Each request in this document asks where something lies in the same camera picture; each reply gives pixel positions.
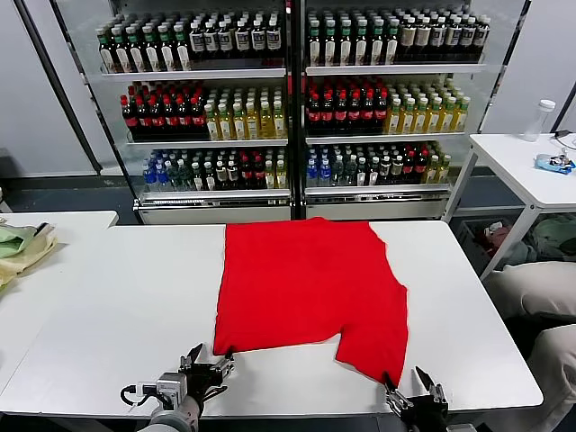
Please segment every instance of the table leg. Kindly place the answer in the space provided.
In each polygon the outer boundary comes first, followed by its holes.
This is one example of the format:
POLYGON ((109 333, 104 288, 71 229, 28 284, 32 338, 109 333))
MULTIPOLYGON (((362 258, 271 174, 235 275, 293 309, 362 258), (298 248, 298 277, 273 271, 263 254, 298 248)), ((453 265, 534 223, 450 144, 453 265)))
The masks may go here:
POLYGON ((449 223, 452 219, 452 216, 454 215, 454 212, 460 203, 460 198, 462 198, 462 194, 464 193, 464 189, 466 188, 470 174, 476 165, 476 160, 478 160, 478 155, 474 151, 474 147, 470 147, 468 156, 466 156, 462 170, 460 170, 460 175, 456 180, 456 184, 454 185, 454 189, 450 194, 450 199, 448 200, 448 204, 446 205, 444 214, 442 215, 442 221, 449 223))
POLYGON ((113 432, 93 418, 49 417, 48 420, 70 432, 113 432))
POLYGON ((484 271, 480 276, 480 280, 484 280, 486 276, 490 274, 492 270, 500 263, 500 260, 516 245, 522 238, 526 235, 532 224, 538 217, 542 210, 536 208, 534 205, 529 204, 520 214, 516 223, 498 248, 496 254, 492 257, 492 260, 488 263, 484 271))

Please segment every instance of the red bottle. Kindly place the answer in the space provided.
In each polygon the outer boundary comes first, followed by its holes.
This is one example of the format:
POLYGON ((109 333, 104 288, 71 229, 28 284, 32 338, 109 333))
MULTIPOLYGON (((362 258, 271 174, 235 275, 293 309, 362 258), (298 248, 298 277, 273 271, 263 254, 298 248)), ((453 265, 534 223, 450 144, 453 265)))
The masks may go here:
POLYGON ((126 126, 128 126, 128 129, 130 129, 130 132, 136 131, 139 125, 138 118, 136 117, 136 111, 130 107, 130 104, 128 103, 128 97, 125 94, 120 96, 120 104, 122 107, 122 117, 126 123, 126 126))

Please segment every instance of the red cloth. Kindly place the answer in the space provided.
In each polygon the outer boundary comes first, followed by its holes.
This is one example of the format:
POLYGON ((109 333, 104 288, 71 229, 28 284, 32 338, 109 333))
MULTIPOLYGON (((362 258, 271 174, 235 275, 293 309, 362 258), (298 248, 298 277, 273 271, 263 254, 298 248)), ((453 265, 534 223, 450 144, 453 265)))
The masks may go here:
POLYGON ((320 342, 376 381, 401 378, 406 288, 367 222, 321 218, 226 227, 213 352, 320 342))

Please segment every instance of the bottle label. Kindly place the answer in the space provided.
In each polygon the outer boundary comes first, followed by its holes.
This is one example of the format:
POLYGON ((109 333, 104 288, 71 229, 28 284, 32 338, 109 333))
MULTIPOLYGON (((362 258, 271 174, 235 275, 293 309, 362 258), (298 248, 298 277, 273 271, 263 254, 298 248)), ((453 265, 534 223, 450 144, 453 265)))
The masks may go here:
POLYGON ((176 70, 172 50, 169 47, 162 47, 162 57, 164 57, 164 63, 166 63, 166 69, 169 72, 176 70))
POLYGON ((190 45, 194 52, 204 52, 206 49, 204 46, 204 37, 201 33, 190 33, 190 45))
POLYGON ((436 132, 439 118, 440 118, 439 114, 430 115, 430 123, 428 124, 428 132, 429 133, 436 132))
POLYGON ((447 114, 444 116, 444 120, 442 121, 442 132, 449 132, 450 131, 450 123, 452 123, 452 118, 454 116, 452 114, 447 114))
POLYGON ((116 55, 118 56, 118 60, 120 61, 120 65, 122 66, 122 70, 125 73, 130 73, 132 71, 130 67, 130 60, 128 59, 128 54, 126 53, 126 49, 118 48, 116 50, 116 55))
POLYGON ((359 40, 356 43, 355 65, 362 66, 364 64, 364 56, 366 53, 366 41, 359 40))
POLYGON ((333 40, 326 42, 326 47, 324 49, 324 66, 334 66, 335 49, 336 43, 333 40))
POLYGON ((206 177, 206 185, 208 185, 208 190, 213 191, 216 182, 214 181, 214 177, 206 177))
POLYGON ((390 117, 390 127, 388 128, 388 133, 396 133, 398 130, 398 123, 400 120, 400 116, 398 114, 393 114, 390 117))
POLYGON ((368 185, 370 186, 375 186, 376 185, 376 180, 378 180, 378 173, 374 172, 374 173, 370 173, 370 178, 368 180, 368 185))
POLYGON ((134 60, 134 64, 136 65, 136 70, 139 72, 146 72, 146 68, 144 67, 144 59, 142 58, 140 49, 130 48, 130 54, 132 55, 132 59, 134 60))
POLYGON ((269 30, 266 32, 268 37, 268 49, 279 50, 282 47, 282 38, 280 38, 279 30, 269 30))
POLYGON ((358 173, 356 175, 356 186, 364 186, 365 179, 366 179, 366 173, 358 173))
POLYGON ((320 42, 310 43, 310 66, 318 66, 320 60, 320 42))
POLYGON ((424 120, 426 115, 419 114, 416 116, 416 123, 414 124, 414 133, 422 133, 424 131, 424 120))
POLYGON ((208 126, 208 132, 210 133, 211 140, 219 140, 220 137, 218 136, 218 125, 216 121, 207 121, 206 126, 208 126))
POLYGON ((382 53, 382 41, 375 40, 372 44, 372 55, 370 56, 370 64, 377 65, 380 63, 380 54, 382 53))
POLYGON ((428 45, 428 40, 430 39, 430 28, 419 28, 416 31, 416 39, 414 40, 414 44, 418 45, 419 47, 426 47, 428 45))
POLYGON ((266 49, 266 35, 264 34, 264 31, 252 31, 252 46, 256 51, 266 49))
POLYGON ((414 38, 416 37, 416 29, 409 29, 404 27, 402 29, 402 37, 400 39, 400 44, 404 47, 411 47, 414 45, 414 38))
POLYGON ((445 44, 449 47, 453 47, 458 44, 460 40, 460 34, 462 33, 462 29, 448 27, 446 31, 446 41, 445 44))
POLYGON ((190 57, 188 57, 188 48, 184 46, 178 47, 178 57, 180 58, 180 64, 182 65, 182 70, 192 70, 192 65, 190 64, 190 57))
POLYGON ((412 120, 414 120, 414 116, 412 114, 404 115, 404 124, 402 125, 402 133, 410 133, 410 128, 412 127, 412 120))
POLYGON ((231 140, 230 123, 228 123, 227 121, 221 121, 220 130, 222 131, 222 138, 224 140, 231 140))
POLYGON ((244 133, 244 121, 243 120, 235 120, 234 121, 234 128, 236 129, 236 139, 237 140, 245 140, 246 135, 244 133))
POLYGON ((146 54, 148 54, 148 60, 150 62, 150 67, 152 72, 160 72, 160 62, 158 61, 158 54, 156 50, 152 47, 146 48, 146 54))
POLYGON ((203 189, 202 179, 196 177, 194 179, 194 186, 196 187, 197 191, 201 191, 203 189))
POLYGON ((397 47, 398 47, 397 40, 388 40, 388 43, 386 44, 386 59, 384 60, 385 65, 391 65, 394 62, 397 47))
POLYGON ((106 70, 108 71, 108 73, 113 74, 115 71, 115 67, 114 67, 114 60, 112 60, 112 54, 110 54, 110 51, 106 48, 100 49, 100 55, 102 56, 102 61, 104 62, 104 65, 106 66, 106 70))
POLYGON ((476 29, 473 45, 475 47, 483 47, 487 39, 488 39, 488 31, 486 29, 476 29))
POLYGON ((208 51, 217 51, 218 42, 216 41, 216 33, 205 33, 204 43, 206 44, 206 49, 208 51))
POLYGON ((276 137, 284 137, 284 119, 274 119, 274 128, 276 130, 276 137))
POLYGON ((348 66, 350 61, 350 40, 345 40, 340 44, 340 66, 348 66))
POLYGON ((218 33, 218 39, 220 40, 220 49, 222 51, 232 51, 234 47, 232 46, 232 35, 229 31, 218 33))
POLYGON ((358 120, 360 118, 359 111, 348 111, 348 119, 349 120, 358 120))
POLYGON ((258 123, 256 120, 248 120, 248 134, 251 140, 258 139, 258 123))
POLYGON ((250 49, 250 35, 247 31, 236 31, 236 46, 240 51, 250 49))

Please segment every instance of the plastic bottle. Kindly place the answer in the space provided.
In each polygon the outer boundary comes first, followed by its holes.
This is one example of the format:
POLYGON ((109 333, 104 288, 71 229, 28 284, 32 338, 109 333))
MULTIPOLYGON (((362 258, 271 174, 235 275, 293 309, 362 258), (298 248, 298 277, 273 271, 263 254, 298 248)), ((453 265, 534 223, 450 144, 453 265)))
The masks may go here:
POLYGON ((542 133, 548 115, 554 111, 555 107, 556 102, 554 101, 549 101, 547 99, 542 99, 540 101, 533 120, 528 124, 526 132, 524 132, 524 135, 522 136, 524 141, 534 142, 538 139, 542 133))

